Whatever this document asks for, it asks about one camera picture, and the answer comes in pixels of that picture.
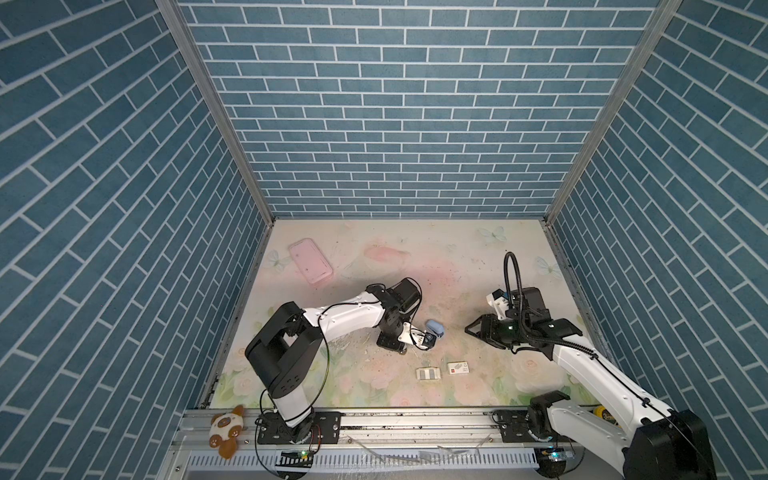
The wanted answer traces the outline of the light blue stapler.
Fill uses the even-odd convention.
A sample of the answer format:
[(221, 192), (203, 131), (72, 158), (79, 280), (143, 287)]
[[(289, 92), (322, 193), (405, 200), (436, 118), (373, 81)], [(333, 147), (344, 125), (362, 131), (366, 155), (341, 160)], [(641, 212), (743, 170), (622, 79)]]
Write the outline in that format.
[(445, 327), (434, 319), (425, 322), (425, 329), (437, 338), (442, 338), (445, 335)]

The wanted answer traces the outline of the staple box tray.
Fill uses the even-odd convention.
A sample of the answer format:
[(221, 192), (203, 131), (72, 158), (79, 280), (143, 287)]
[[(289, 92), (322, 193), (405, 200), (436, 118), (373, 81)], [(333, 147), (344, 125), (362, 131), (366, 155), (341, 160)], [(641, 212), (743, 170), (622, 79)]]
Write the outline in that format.
[(440, 380), (441, 371), (438, 367), (420, 367), (416, 369), (416, 378), (419, 381)]

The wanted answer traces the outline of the white staple box sleeve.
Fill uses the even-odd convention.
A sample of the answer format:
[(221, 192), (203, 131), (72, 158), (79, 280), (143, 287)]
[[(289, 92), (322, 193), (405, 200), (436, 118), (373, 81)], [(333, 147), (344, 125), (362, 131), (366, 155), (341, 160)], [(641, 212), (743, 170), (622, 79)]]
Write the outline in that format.
[(450, 375), (466, 375), (470, 373), (467, 361), (448, 362), (446, 367)]

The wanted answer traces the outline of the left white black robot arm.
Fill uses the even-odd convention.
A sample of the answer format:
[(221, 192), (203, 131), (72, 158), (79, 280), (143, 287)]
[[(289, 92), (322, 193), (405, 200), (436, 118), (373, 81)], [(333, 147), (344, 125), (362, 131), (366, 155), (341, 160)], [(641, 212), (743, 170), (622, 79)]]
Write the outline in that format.
[(281, 305), (245, 348), (245, 358), (272, 400), (283, 424), (305, 426), (314, 414), (314, 400), (303, 383), (319, 351), (330, 355), (330, 343), (358, 330), (376, 329), (377, 346), (404, 354), (421, 349), (422, 339), (403, 340), (422, 302), (418, 282), (406, 277), (393, 286), (368, 285), (359, 295), (328, 306), (303, 309), (295, 302)]

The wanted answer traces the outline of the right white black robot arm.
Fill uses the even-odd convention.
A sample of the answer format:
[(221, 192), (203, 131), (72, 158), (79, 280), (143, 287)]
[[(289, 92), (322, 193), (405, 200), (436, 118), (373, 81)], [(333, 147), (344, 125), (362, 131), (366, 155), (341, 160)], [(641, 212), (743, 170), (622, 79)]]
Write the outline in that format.
[(604, 357), (570, 320), (553, 318), (540, 291), (524, 287), (518, 260), (506, 252), (504, 286), (487, 297), (493, 313), (469, 324), (468, 335), (513, 354), (533, 352), (565, 370), (611, 414), (605, 420), (559, 390), (533, 397), (528, 434), (540, 442), (580, 444), (625, 479), (713, 479), (707, 427), (690, 410), (654, 397)]

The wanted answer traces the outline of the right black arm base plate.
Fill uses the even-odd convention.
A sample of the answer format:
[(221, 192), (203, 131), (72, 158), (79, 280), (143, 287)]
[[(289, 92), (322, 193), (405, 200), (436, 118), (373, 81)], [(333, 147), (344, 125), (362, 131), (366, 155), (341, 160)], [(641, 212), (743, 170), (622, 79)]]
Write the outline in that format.
[(490, 417), (504, 443), (545, 443), (557, 438), (546, 412), (538, 408), (498, 409)]

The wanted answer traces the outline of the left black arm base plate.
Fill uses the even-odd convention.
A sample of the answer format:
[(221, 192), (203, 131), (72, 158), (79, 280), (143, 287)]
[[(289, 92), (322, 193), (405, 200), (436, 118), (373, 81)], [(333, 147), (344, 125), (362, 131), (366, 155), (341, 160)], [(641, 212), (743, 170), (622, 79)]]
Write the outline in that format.
[(309, 441), (337, 444), (341, 430), (342, 414), (338, 411), (311, 413), (296, 426), (288, 426), (280, 414), (265, 412), (257, 426), (257, 443), (260, 445), (304, 444)]

